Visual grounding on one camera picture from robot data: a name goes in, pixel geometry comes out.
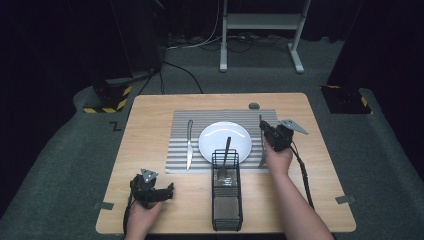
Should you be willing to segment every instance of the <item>white metal stand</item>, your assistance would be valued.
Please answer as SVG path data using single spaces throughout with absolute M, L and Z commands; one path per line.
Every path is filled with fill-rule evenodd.
M 305 72 L 300 61 L 297 47 L 299 45 L 300 36 L 302 35 L 303 26 L 306 21 L 309 5 L 311 0 L 305 0 L 305 4 L 300 14 L 243 14 L 228 13 L 228 0 L 224 0 L 223 19 L 222 19 L 222 44 L 221 59 L 219 70 L 226 72 L 227 64 L 227 30 L 228 29 L 278 29 L 278 30 L 296 30 L 293 43 L 287 45 L 292 57 L 294 66 L 298 73 Z

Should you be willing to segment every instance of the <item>wooden table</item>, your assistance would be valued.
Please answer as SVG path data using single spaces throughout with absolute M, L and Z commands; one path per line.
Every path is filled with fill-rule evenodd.
M 129 182 L 141 168 L 159 173 L 156 188 L 175 184 L 151 233 L 216 233 L 212 229 L 210 174 L 167 174 L 165 163 L 175 110 L 275 109 L 278 119 L 292 119 L 309 135 L 295 132 L 294 142 L 306 165 L 315 209 L 332 232 L 351 232 L 356 223 L 344 196 L 319 127 L 303 93 L 145 95 L 134 100 L 127 127 L 110 177 L 96 230 L 122 233 L 122 219 L 130 192 Z M 294 159 L 290 177 L 306 198 L 299 164 Z M 241 173 L 244 221 L 239 233 L 283 232 L 276 196 L 268 173 Z

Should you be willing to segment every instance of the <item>white plate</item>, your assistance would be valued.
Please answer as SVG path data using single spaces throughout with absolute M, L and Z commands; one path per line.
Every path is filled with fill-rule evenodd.
M 216 122 L 206 127 L 199 137 L 200 153 L 212 162 L 212 153 L 216 149 L 225 149 L 228 137 L 231 137 L 230 149 L 237 150 L 239 162 L 242 162 L 252 150 L 252 139 L 246 129 L 237 123 Z

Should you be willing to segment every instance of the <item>dark curtain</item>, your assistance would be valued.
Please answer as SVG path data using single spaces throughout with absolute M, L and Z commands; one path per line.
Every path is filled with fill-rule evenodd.
M 423 12 L 422 0 L 364 0 L 328 80 L 373 91 L 422 179 Z
M 65 1 L 2 1 L 0 216 L 38 154 L 75 113 L 91 83 L 66 39 Z
M 215 26 L 217 3 L 222 0 L 162 0 L 170 16 L 170 31 L 187 38 L 193 36 L 209 36 Z M 345 40 L 352 26 L 361 0 L 312 0 L 302 38 L 319 41 L 328 37 L 330 41 Z M 234 13 L 300 13 L 302 0 L 230 0 L 228 11 Z M 218 21 L 215 35 L 221 35 L 222 19 Z M 271 31 L 254 30 L 252 32 L 268 34 Z M 280 31 L 285 37 L 293 36 L 293 32 Z

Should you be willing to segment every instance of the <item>knife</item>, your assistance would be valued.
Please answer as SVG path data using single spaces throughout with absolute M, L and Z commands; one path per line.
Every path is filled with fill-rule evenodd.
M 193 120 L 189 120 L 187 123 L 187 171 L 190 168 L 191 160 L 193 159 L 193 146 L 191 146 L 191 127 L 193 126 Z

